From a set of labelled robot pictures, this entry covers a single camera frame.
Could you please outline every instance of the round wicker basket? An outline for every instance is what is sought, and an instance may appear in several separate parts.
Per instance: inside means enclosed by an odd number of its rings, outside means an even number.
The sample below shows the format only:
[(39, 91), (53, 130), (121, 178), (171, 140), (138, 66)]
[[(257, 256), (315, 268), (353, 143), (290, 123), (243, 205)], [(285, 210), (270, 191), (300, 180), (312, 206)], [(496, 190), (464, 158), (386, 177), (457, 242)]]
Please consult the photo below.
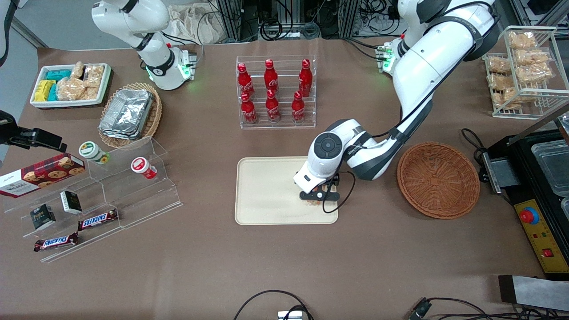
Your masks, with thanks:
[(438, 142), (409, 148), (399, 160), (397, 182), (413, 207), (438, 219), (469, 213), (480, 196), (472, 163), (453, 147)]
[[(156, 130), (158, 129), (158, 123), (160, 123), (160, 117), (162, 116), (162, 101), (160, 100), (160, 97), (158, 96), (158, 92), (156, 92), (156, 89), (154, 89), (152, 86), (150, 86), (146, 83), (127, 84), (126, 86), (122, 87), (121, 89), (146, 90), (146, 91), (151, 92), (154, 95), (152, 105), (150, 106), (151, 109), (150, 109), (150, 112), (148, 114), (148, 118), (146, 118), (145, 127), (142, 130), (141, 138), (152, 137), (156, 133)], [(103, 109), (101, 119), (103, 119), (103, 117), (105, 116), (105, 113), (109, 109), (110, 102), (113, 100), (114, 96), (117, 94), (117, 92), (119, 90), (117, 90), (115, 93), (113, 93), (113, 95), (107, 101), (107, 103), (105, 105), (105, 109)], [(126, 140), (126, 139), (118, 139), (118, 138), (107, 137), (100, 131), (99, 131), (99, 136), (101, 136), (101, 139), (103, 140), (103, 142), (106, 145), (111, 146), (111, 147), (115, 147), (115, 148), (126, 146), (129, 143), (135, 141), (135, 140)]]

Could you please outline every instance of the red knob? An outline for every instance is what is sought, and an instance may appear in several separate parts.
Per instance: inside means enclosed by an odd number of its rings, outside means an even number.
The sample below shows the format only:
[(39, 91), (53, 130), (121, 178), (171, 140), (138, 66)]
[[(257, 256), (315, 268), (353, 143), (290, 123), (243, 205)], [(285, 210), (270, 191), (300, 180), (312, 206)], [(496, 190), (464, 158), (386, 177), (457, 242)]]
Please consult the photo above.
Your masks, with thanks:
[(531, 213), (531, 211), (524, 209), (519, 213), (519, 218), (525, 223), (532, 223), (534, 220), (534, 215)]

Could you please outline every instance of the table surface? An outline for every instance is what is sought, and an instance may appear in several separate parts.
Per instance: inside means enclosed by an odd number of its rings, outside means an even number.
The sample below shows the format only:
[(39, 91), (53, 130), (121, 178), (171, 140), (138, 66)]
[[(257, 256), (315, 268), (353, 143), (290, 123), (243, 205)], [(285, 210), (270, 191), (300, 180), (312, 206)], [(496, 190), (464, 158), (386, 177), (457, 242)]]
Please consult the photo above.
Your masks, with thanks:
[[(317, 127), (241, 130), (236, 56), (284, 54), (317, 56)], [(40, 49), (38, 56), (40, 66), (108, 63), (115, 71), (111, 92), (150, 82), (134, 50)], [(341, 118), (355, 118), (373, 134), (384, 132), (397, 123), (399, 103), (375, 62), (340, 40), (207, 46), (194, 81), (159, 91), (164, 111), (155, 138), (170, 153), (168, 176), (184, 206), (50, 264), (40, 263), (22, 238), (19, 217), (1, 214), (0, 317), (231, 319), (247, 298), (266, 289), (299, 295), (317, 319), (401, 319), (424, 296), (510, 311), (500, 302), (496, 276), (543, 276), (512, 208), (482, 185), (468, 215), (431, 219), (404, 199), (395, 176), (401, 154), (417, 143), (447, 143), (472, 160), (474, 148), (460, 128), (474, 130), (490, 146), (530, 125), (492, 118), (484, 76), (480, 59), (461, 64), (384, 175), (357, 181), (336, 223), (241, 226), (233, 216), (241, 158), (306, 155), (314, 137)], [(63, 136), (73, 152), (86, 140), (100, 141), (101, 110), (27, 104), (19, 124)], [(10, 147), (0, 173), (53, 155)], [(270, 294), (250, 303), (241, 317), (274, 319), (294, 304)], [(440, 302), (430, 314), (452, 311), (472, 312)]]

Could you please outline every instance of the red bottle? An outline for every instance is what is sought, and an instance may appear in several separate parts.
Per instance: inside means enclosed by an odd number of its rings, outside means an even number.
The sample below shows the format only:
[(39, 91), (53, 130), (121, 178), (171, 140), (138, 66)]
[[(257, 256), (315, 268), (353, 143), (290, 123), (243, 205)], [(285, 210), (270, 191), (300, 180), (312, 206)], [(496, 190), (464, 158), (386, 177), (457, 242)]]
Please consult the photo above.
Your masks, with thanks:
[(274, 124), (281, 120), (281, 113), (279, 112), (279, 101), (276, 100), (275, 95), (275, 90), (267, 90), (267, 101), (265, 102), (269, 121)]
[(279, 75), (274, 69), (274, 63), (271, 59), (265, 60), (265, 86), (267, 90), (273, 90), (275, 95), (279, 92)]
[(300, 75), (298, 76), (298, 89), (303, 97), (308, 97), (310, 95), (310, 89), (312, 89), (312, 71), (310, 70), (310, 60), (302, 60), (302, 70), (300, 70)]
[(294, 93), (294, 100), (292, 101), (292, 120), (296, 124), (304, 122), (304, 101), (302, 101), (300, 91)]
[(243, 119), (248, 124), (256, 124), (259, 121), (257, 112), (255, 112), (255, 105), (249, 100), (249, 94), (246, 92), (241, 94), (241, 113), (243, 113)]
[(255, 89), (253, 88), (253, 79), (251, 79), (251, 76), (247, 72), (245, 63), (238, 64), (237, 71), (239, 72), (239, 77), (237, 78), (237, 82), (239, 82), (239, 88), (241, 89), (241, 93), (246, 92), (249, 94), (250, 98), (254, 97)]

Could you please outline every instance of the beige tray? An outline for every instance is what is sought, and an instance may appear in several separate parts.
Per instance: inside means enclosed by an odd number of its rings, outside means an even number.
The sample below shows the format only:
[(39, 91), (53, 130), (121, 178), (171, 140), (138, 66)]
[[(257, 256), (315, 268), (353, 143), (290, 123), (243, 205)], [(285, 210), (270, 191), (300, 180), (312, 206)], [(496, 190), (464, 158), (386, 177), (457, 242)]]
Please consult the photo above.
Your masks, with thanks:
[[(240, 225), (332, 224), (338, 211), (325, 214), (322, 204), (298, 197), (293, 176), (306, 157), (243, 158), (237, 164), (235, 221)], [(337, 202), (326, 202), (327, 211)]]

